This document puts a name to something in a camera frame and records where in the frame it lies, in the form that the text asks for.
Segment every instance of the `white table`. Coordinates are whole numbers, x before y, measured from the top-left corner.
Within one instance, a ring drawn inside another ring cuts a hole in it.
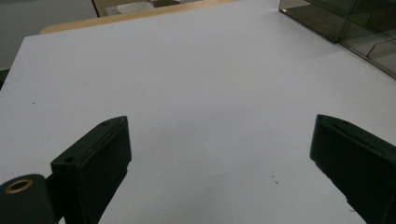
[[[0,92],[0,180],[49,175],[127,115],[134,157],[101,223],[364,223],[309,160],[315,117],[396,145],[396,82],[277,4],[25,38]]]

